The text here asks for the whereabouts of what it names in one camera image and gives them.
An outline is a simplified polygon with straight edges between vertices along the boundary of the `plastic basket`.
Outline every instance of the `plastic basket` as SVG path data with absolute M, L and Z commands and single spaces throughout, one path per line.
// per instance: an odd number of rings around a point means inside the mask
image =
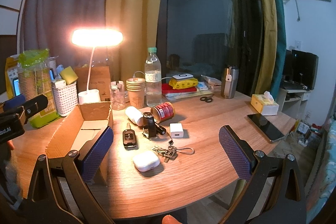
M 63 88 L 52 87 L 56 109 L 62 117 L 67 116 L 78 104 L 77 82 Z

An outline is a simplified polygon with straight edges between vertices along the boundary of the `black scissors handle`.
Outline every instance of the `black scissors handle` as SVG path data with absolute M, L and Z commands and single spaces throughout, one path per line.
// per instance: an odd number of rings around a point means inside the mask
M 211 103 L 213 101 L 212 99 L 213 94 L 211 94 L 209 97 L 203 96 L 200 98 L 201 101 L 206 102 L 206 103 Z

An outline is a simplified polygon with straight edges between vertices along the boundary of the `silver bolt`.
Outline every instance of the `silver bolt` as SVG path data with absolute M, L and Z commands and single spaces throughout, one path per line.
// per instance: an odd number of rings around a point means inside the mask
M 69 157 L 73 158 L 73 157 L 76 157 L 78 151 L 77 150 L 71 150 L 68 154 Z
M 261 150 L 257 150 L 257 151 L 255 152 L 255 154 L 256 154 L 256 156 L 259 157 L 259 158 L 262 158 L 262 157 L 265 155 L 265 153 L 264 153 L 263 151 L 261 151 Z
M 295 157 L 292 154 L 288 154 L 287 158 L 291 161 L 295 160 Z
M 37 158 L 39 161 L 44 161 L 46 158 L 45 155 L 39 155 L 39 157 Z

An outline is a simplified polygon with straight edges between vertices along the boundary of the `bottle label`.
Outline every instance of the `bottle label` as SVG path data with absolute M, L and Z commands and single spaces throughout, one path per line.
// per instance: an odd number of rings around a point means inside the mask
M 145 79 L 148 83 L 155 83 L 161 81 L 161 73 L 145 73 Z

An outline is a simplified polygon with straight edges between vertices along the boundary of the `white bottle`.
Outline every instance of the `white bottle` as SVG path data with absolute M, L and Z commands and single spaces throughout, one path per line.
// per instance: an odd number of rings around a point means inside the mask
M 150 107 L 161 104 L 161 63 L 156 55 L 156 48 L 148 48 L 148 56 L 145 63 L 146 100 Z

